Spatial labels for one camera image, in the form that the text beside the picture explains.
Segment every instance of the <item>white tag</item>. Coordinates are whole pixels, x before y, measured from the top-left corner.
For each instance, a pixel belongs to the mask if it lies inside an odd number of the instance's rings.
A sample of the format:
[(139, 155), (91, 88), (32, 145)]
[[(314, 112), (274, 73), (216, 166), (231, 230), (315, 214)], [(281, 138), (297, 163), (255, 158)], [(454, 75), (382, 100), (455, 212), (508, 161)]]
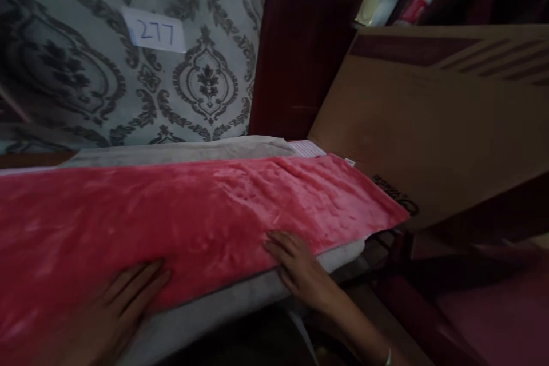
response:
[(134, 46), (177, 53), (187, 51), (181, 20), (128, 7), (122, 8), (122, 15)]

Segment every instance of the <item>wrist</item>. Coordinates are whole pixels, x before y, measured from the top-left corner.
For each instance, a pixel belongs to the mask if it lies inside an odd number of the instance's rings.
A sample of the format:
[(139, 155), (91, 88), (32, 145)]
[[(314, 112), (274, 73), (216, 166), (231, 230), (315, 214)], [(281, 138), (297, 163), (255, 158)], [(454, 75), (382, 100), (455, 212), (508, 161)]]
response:
[(320, 308), (320, 312), (331, 319), (337, 317), (346, 307), (348, 307), (349, 302), (352, 302), (351, 298), (349, 298), (336, 283), (334, 283), (333, 286), (334, 289), (330, 293), (329, 299), (326, 304)]

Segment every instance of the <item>pink fleece blanket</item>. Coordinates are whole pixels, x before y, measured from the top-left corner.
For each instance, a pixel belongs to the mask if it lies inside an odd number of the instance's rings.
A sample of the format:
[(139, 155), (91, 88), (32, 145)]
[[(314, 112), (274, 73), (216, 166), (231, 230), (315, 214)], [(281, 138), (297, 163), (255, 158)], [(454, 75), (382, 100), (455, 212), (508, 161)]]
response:
[(0, 177), (0, 198), (2, 357), (137, 262), (166, 259), (167, 308), (274, 267), (268, 230), (320, 253), (408, 218), (333, 155), (26, 173)]

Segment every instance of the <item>bracelet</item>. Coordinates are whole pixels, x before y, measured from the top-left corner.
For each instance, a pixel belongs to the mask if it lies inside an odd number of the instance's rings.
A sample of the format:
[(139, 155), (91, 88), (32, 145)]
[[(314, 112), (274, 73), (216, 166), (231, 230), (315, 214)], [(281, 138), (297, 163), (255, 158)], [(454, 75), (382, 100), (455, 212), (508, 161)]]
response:
[(387, 361), (385, 362), (385, 366), (391, 366), (391, 348), (389, 348), (389, 356), (387, 357)]

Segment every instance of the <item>hand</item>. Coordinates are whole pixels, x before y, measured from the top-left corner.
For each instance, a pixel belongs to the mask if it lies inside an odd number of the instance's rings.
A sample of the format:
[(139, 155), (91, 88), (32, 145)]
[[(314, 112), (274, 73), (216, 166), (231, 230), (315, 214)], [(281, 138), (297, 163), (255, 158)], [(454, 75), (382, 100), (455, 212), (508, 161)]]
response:
[(122, 354), (148, 303), (166, 285), (163, 262), (140, 264), (122, 272), (73, 319), (50, 354), (38, 365), (112, 365)]
[(346, 297), (323, 269), (307, 244), (296, 234), (268, 232), (265, 249), (281, 265), (282, 283), (306, 305), (329, 314)]

